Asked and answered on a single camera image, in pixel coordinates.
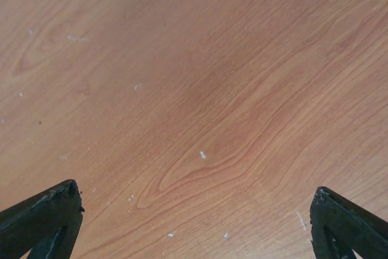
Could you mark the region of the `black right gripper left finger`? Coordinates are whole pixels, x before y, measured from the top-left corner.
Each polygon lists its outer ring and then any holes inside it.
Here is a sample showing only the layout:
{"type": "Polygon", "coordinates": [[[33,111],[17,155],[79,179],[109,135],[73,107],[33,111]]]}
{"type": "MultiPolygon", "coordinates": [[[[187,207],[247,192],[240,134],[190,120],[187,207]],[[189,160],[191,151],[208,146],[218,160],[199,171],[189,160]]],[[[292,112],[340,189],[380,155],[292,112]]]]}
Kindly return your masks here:
{"type": "Polygon", "coordinates": [[[73,179],[1,211],[1,258],[70,258],[83,212],[73,179]]]}

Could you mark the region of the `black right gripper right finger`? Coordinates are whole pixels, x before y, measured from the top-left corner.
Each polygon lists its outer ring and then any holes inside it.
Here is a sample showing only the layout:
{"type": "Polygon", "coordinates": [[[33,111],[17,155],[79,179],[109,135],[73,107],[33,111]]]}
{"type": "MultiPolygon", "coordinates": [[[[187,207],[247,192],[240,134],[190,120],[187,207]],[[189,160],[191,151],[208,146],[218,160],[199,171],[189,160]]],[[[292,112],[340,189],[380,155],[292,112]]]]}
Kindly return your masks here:
{"type": "Polygon", "coordinates": [[[387,258],[387,221],[320,186],[310,205],[316,258],[387,258]]]}

